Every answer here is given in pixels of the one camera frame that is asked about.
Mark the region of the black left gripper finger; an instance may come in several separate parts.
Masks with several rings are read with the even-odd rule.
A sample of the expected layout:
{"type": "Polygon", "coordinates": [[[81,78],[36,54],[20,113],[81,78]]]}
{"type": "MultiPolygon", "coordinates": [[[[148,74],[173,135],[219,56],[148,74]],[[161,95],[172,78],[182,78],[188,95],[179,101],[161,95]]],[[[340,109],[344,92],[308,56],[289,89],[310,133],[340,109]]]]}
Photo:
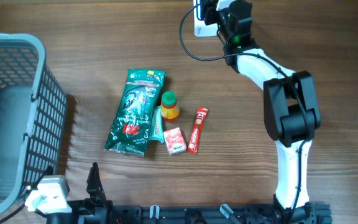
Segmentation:
{"type": "Polygon", "coordinates": [[[104,202],[106,200],[97,162],[93,163],[93,166],[89,171],[86,191],[89,194],[90,199],[95,202],[104,202]]]}
{"type": "Polygon", "coordinates": [[[52,175],[54,172],[54,168],[52,166],[48,166],[45,171],[41,174],[41,176],[35,181],[35,186],[38,186],[38,184],[40,183],[40,181],[48,175],[52,175]]]}

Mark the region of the light green wipes packet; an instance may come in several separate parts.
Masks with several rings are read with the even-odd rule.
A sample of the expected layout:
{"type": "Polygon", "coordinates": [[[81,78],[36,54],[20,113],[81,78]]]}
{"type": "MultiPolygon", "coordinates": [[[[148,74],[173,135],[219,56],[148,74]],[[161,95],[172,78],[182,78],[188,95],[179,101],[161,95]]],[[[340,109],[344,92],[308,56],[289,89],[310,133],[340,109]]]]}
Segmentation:
{"type": "Polygon", "coordinates": [[[165,139],[163,136],[161,106],[156,106],[154,109],[154,113],[153,113],[153,117],[152,117],[150,140],[151,141],[159,141],[161,143],[165,142],[165,139]]]}

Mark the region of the small red white box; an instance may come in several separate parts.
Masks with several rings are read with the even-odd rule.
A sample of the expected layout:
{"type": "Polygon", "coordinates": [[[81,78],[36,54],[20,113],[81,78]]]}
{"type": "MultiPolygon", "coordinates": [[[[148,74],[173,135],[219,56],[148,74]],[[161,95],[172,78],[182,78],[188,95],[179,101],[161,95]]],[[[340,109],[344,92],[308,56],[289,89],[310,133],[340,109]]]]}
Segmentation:
{"type": "Polygon", "coordinates": [[[163,132],[165,145],[170,155],[186,151],[187,146],[180,128],[173,128],[163,132]]]}

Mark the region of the red Nescafe sachet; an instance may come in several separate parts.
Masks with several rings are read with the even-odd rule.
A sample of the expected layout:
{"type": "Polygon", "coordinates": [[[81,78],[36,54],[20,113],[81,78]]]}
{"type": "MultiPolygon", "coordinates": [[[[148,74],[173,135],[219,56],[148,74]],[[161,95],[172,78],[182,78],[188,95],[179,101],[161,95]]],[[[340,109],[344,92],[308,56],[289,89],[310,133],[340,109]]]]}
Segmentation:
{"type": "Polygon", "coordinates": [[[200,142],[201,131],[207,114],[208,114],[208,109],[202,107],[199,107],[196,112],[195,122],[191,132],[190,141],[187,147],[187,151],[192,154],[197,154],[198,152],[198,145],[200,142]]]}

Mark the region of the dark green 3M package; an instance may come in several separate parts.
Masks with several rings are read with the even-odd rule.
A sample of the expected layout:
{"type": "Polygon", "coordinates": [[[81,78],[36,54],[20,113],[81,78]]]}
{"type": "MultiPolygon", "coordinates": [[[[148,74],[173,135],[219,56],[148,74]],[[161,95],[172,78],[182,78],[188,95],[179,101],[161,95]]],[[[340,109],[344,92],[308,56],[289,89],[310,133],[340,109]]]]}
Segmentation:
{"type": "Polygon", "coordinates": [[[163,88],[163,70],[129,69],[105,151],[144,156],[152,135],[155,105],[163,88]]]}

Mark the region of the yellow red bottle green cap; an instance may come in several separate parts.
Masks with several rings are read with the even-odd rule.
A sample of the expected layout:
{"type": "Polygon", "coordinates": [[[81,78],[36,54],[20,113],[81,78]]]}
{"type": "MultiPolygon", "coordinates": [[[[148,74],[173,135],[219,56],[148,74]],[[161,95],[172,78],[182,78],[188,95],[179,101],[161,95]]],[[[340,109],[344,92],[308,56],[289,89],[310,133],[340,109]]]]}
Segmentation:
{"type": "Polygon", "coordinates": [[[167,121],[176,121],[180,115],[180,108],[177,105],[177,96],[172,91],[166,91],[161,99],[161,115],[167,121]]]}

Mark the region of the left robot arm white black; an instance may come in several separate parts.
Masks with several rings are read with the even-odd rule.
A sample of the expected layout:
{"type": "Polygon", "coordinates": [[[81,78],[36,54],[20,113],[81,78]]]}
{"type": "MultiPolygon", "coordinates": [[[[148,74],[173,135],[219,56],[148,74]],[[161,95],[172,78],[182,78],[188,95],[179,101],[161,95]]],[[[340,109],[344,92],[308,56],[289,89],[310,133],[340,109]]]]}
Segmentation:
{"type": "Polygon", "coordinates": [[[45,176],[30,193],[25,206],[45,217],[47,223],[121,223],[120,214],[104,193],[97,162],[89,170],[86,182],[89,197],[69,201],[70,188],[65,176],[45,176]]]}

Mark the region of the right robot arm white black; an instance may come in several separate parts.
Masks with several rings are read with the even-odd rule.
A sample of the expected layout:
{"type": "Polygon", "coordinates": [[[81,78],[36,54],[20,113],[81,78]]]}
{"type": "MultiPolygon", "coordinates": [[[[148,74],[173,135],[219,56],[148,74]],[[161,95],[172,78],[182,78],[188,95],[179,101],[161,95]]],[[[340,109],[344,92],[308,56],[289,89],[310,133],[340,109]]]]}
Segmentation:
{"type": "MultiPolygon", "coordinates": [[[[264,93],[264,124],[275,142],[278,185],[271,204],[243,207],[166,207],[145,211],[142,223],[331,223],[328,205],[311,203],[307,193],[308,153],[321,115],[314,81],[268,58],[251,35],[252,5],[247,1],[195,1],[195,21],[212,28],[223,43],[223,59],[264,93]]],[[[160,96],[162,73],[129,70],[126,87],[105,150],[142,156],[152,138],[151,112],[160,96]]]]}

